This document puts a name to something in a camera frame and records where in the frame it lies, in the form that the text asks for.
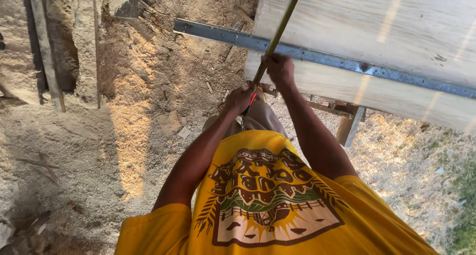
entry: ground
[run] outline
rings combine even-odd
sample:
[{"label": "ground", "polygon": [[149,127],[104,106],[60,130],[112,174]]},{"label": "ground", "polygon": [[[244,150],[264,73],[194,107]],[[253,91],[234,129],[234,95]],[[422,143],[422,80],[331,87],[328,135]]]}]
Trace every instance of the ground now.
[{"label": "ground", "polygon": [[[157,14],[158,24],[147,15],[141,20],[156,36],[151,41],[127,21],[103,14],[98,46],[101,109],[91,108],[75,90],[65,94],[67,111],[54,113],[48,94],[39,105],[34,90],[21,89],[25,81],[14,82],[15,89],[26,94],[30,104],[0,109],[0,222],[21,228],[34,215],[51,210],[41,234],[51,243],[50,254],[112,254],[121,222],[150,212],[175,161],[201,133],[206,119],[217,114],[226,91],[245,86],[245,49],[224,63],[228,45],[172,29],[173,17],[221,27],[244,23],[233,10],[240,0],[145,1],[162,13]],[[254,0],[241,5],[249,15],[255,6]],[[107,7],[105,2],[98,6],[105,13]],[[75,26],[81,14],[73,14]],[[18,12],[11,15],[2,19],[7,48],[0,54],[16,63],[4,66],[2,77],[31,82],[34,67],[15,60],[32,59],[25,47],[28,34],[23,30],[21,38],[15,33],[25,19]],[[77,31],[72,37],[81,40]],[[75,77],[84,81],[81,67],[89,60],[82,48]],[[74,62],[70,68],[76,69]],[[0,84],[7,82],[0,78]],[[280,95],[267,95],[267,100],[300,152],[284,101]],[[173,110],[187,119],[184,126],[191,134],[185,139],[178,135],[182,126],[161,130],[158,117]],[[315,112],[335,133],[339,118]],[[438,252],[471,253],[476,235],[475,136],[368,110],[366,123],[346,151],[360,177]],[[57,184],[46,168],[21,161],[41,161],[39,154],[56,167]]]}]

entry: man's right hand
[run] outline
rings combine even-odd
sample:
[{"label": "man's right hand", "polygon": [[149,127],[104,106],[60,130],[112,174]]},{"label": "man's right hand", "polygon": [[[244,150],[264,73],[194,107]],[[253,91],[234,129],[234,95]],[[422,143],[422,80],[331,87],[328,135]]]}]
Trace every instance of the man's right hand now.
[{"label": "man's right hand", "polygon": [[280,92],[293,87],[294,84],[294,64],[291,57],[275,53],[272,58],[261,57],[261,62],[267,68],[269,77]]}]

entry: leg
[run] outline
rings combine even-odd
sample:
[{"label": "leg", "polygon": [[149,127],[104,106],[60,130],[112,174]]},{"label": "leg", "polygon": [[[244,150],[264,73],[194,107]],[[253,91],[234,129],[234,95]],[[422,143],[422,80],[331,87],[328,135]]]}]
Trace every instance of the leg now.
[{"label": "leg", "polygon": [[256,92],[255,101],[251,105],[248,115],[243,117],[243,126],[245,129],[276,131],[287,138],[288,135],[273,109],[265,103],[263,92],[259,89],[257,89]]},{"label": "leg", "polygon": [[[206,121],[205,121],[205,124],[203,125],[202,127],[202,132],[205,131],[206,129],[208,129],[212,124],[213,122],[215,122],[215,120],[217,120],[218,116],[217,115],[214,115],[214,116],[211,116],[209,117]],[[241,125],[236,121],[236,120],[233,120],[233,122],[230,124],[230,126],[228,127],[228,130],[225,132],[225,134],[223,135],[223,138],[222,139],[225,139],[229,136],[232,136],[232,135],[235,135],[237,133],[240,133],[244,131],[243,128],[241,127]]]}]

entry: wooden board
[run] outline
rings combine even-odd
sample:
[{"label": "wooden board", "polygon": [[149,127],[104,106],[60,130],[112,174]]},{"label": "wooden board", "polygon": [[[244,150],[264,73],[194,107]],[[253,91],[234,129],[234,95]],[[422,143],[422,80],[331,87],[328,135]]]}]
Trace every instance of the wooden board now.
[{"label": "wooden board", "polygon": [[[288,0],[260,0],[253,34],[272,37]],[[476,86],[476,0],[300,0],[281,41]],[[259,66],[248,52],[245,78]],[[476,100],[295,61],[301,91],[476,132]],[[263,82],[270,83],[264,77]]]}]

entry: man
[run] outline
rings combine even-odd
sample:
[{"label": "man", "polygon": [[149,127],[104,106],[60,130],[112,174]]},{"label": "man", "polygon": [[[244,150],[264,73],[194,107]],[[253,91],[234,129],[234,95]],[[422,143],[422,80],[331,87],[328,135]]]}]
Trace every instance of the man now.
[{"label": "man", "polygon": [[[299,94],[291,59],[263,62],[310,168],[263,94],[236,89],[177,161],[152,212],[123,222],[116,254],[436,254],[359,179]],[[255,90],[241,126],[235,118]]]}]

